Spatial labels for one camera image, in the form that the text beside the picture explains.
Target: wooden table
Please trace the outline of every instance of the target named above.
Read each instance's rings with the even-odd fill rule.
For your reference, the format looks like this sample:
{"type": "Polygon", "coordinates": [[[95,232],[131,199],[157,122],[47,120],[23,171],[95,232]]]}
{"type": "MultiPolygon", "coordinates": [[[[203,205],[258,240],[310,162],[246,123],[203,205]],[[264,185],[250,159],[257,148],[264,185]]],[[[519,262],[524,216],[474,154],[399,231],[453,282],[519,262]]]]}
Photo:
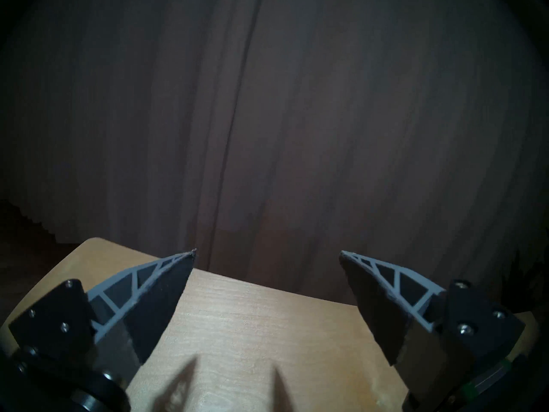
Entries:
{"type": "MultiPolygon", "coordinates": [[[[93,238],[52,269],[0,329],[69,278],[84,290],[154,260],[93,238]]],[[[194,269],[174,316],[127,389],[133,411],[401,410],[407,389],[355,306],[194,269]]]]}

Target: floor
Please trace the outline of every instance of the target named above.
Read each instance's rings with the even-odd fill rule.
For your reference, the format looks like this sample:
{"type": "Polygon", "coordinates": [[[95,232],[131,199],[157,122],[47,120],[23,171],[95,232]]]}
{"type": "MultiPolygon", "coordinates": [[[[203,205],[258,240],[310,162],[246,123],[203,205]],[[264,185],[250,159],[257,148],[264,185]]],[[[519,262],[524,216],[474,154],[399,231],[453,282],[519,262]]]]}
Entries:
{"type": "Polygon", "coordinates": [[[40,224],[0,200],[0,324],[25,294],[77,246],[56,243],[40,224]]]}

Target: bolt head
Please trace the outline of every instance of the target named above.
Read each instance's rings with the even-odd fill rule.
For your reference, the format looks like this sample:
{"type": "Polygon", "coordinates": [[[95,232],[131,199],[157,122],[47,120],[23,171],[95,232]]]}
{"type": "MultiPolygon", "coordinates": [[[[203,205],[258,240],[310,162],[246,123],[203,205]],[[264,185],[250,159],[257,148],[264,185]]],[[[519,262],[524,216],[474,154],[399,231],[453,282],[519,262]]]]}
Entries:
{"type": "Polygon", "coordinates": [[[460,332],[461,335],[473,335],[475,333],[473,327],[468,324],[457,325],[457,330],[460,332]]]}
{"type": "Polygon", "coordinates": [[[492,315],[495,316],[498,319],[505,319],[505,312],[502,312],[501,310],[494,310],[492,312],[492,315]]]}
{"type": "Polygon", "coordinates": [[[26,345],[23,350],[25,350],[31,356],[38,356],[38,350],[35,347],[29,347],[28,345],[26,345]]]}

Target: curtain fold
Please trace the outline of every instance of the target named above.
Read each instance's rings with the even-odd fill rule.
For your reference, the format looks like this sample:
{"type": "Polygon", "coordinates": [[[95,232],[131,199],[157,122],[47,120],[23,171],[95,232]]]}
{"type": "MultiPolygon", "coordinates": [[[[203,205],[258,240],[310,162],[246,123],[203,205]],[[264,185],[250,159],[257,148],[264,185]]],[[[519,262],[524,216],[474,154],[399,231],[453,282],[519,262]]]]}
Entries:
{"type": "Polygon", "coordinates": [[[488,287],[548,199],[501,0],[37,0],[0,80],[4,190],[60,242],[352,302],[341,249],[488,287]]]}

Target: light wooden surface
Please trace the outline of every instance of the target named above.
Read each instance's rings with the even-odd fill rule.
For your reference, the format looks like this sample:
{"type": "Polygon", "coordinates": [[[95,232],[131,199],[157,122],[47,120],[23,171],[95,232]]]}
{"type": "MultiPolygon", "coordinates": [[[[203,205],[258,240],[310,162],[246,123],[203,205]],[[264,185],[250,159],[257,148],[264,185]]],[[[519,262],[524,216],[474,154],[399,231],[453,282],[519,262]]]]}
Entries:
{"type": "MultiPolygon", "coordinates": [[[[88,290],[153,259],[89,239],[14,309],[2,348],[16,348],[7,323],[63,280],[88,290]]],[[[406,387],[356,307],[194,269],[127,393],[132,411],[396,411],[406,387]]]]}

